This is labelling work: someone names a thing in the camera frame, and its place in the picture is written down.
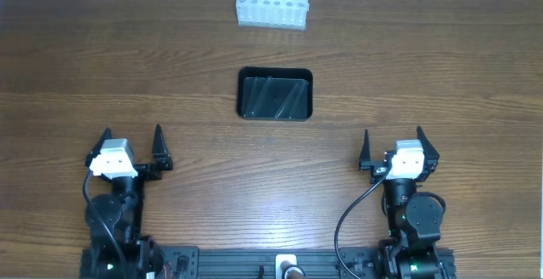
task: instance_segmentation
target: black plastic container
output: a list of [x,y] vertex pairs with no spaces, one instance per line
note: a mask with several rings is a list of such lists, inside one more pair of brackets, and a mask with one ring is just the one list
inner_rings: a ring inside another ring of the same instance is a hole
[[237,110],[244,119],[305,121],[313,114],[313,74],[298,68],[244,67]]

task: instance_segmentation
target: wood grain surface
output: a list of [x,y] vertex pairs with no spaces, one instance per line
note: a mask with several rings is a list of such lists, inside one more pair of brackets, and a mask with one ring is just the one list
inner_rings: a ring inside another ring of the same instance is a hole
[[[537,277],[543,0],[310,3],[285,31],[239,28],[234,0],[0,0],[0,276],[78,276],[86,154],[109,126],[149,161],[160,123],[175,169],[143,230],[161,244],[332,248],[369,187],[364,129],[380,159],[421,125],[459,276]],[[311,70],[313,116],[241,120],[246,65]],[[387,237],[380,192],[341,246]]]

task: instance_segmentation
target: wooden table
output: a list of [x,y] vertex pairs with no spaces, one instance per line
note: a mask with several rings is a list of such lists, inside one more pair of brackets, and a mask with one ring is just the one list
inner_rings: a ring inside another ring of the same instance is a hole
[[[150,161],[156,123],[175,170],[147,185],[143,230],[161,244],[332,248],[369,187],[364,129],[381,159],[421,125],[458,274],[538,276],[543,0],[310,3],[285,31],[239,28],[234,0],[1,0],[2,276],[78,276],[86,154],[109,126]],[[246,65],[310,69],[313,116],[240,119]],[[380,196],[341,246],[387,237]]]

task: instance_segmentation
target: wooden tabletop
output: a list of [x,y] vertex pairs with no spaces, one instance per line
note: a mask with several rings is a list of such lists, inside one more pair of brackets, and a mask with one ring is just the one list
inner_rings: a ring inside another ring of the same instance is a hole
[[[1,0],[1,275],[78,276],[86,154],[109,126],[150,161],[160,123],[175,169],[143,220],[160,244],[332,248],[370,186],[364,129],[381,159],[420,125],[458,275],[537,277],[543,0],[309,1],[307,30],[286,31],[239,28],[234,0]],[[311,70],[313,116],[240,119],[247,65]],[[381,191],[340,246],[388,237]]]

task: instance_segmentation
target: black tray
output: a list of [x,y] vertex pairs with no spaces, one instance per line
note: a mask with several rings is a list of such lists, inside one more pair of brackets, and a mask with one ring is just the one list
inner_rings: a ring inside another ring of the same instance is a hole
[[250,120],[304,121],[313,114],[313,74],[307,69],[244,67],[238,114]]

